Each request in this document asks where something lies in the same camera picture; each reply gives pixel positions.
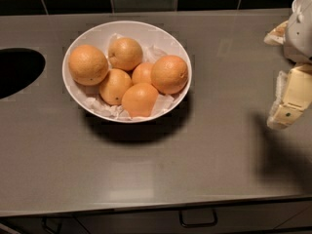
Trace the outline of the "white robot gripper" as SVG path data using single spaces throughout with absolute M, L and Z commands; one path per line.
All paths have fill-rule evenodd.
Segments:
M 288 73 L 280 71 L 267 126 L 283 130 L 291 126 L 312 103 L 312 0 L 296 0 L 289 20 L 264 37 L 271 46 L 284 44 L 287 59 L 298 63 Z

